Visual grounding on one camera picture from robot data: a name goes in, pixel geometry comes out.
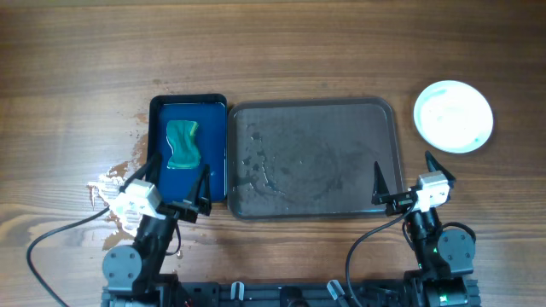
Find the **green yellow sponge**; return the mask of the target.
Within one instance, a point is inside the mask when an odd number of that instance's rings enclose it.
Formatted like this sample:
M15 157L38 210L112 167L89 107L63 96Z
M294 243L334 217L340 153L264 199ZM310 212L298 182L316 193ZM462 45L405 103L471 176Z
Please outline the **green yellow sponge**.
M166 139L171 148L168 169L194 169L200 164L200 150L196 142L199 124L189 120L171 120L166 126Z

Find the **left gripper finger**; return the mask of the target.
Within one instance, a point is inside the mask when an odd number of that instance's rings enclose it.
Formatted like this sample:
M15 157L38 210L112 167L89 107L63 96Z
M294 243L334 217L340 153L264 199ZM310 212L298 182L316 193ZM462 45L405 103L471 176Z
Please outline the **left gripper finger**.
M195 183L192 185L189 194L184 199L188 203L211 203L211 187L210 187L210 166L205 164L201 170L200 175L197 177Z
M119 192L123 193L129 185L136 179L145 179L146 182L151 182L154 185L158 184L160 169L162 163L162 154L155 152L146 163L141 166L133 175L131 175L124 184L119 188Z

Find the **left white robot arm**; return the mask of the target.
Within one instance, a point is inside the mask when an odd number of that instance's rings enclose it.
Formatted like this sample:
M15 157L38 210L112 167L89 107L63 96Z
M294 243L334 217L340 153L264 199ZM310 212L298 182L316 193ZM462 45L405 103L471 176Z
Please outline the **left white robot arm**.
M199 215L212 210L210 166L205 165L188 196L181 201L163 201L155 183L159 180L162 155L152 158L129 177L119 189L115 202L123 209L137 211L142 219L130 245L112 248L102 262L107 285L101 305L192 306L189 292L175 274L160 269L179 221L195 223Z

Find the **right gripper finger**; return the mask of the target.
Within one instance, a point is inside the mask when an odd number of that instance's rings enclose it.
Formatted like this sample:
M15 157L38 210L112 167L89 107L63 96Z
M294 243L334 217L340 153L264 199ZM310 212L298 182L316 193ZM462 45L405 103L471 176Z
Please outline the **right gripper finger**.
M388 196L389 189L386 185L385 178L377 161L374 162L374 187L373 197L386 197Z
M455 186L456 178L433 157L430 151L425 152L425 160L430 172L441 171L445 175L448 185L451 188Z

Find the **white plate front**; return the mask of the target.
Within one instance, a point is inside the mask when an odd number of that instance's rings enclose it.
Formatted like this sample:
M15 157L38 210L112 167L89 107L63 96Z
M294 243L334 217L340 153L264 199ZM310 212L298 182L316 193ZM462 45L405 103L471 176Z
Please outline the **white plate front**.
M430 145L450 154L467 154L491 137L494 117L486 98L455 80L428 85L415 101L415 127Z

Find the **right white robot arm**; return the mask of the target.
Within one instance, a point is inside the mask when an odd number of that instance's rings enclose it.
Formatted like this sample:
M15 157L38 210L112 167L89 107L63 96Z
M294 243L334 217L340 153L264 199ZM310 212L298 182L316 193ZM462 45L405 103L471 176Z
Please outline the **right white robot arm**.
M430 152L428 172L418 176L407 191L392 194L378 164L374 164L372 203L384 205L386 215L399 216L403 235L415 254L418 268L400 281L377 281L378 306L480 306L473 273L476 234L458 222L441 223L437 208L450 200L456 178Z

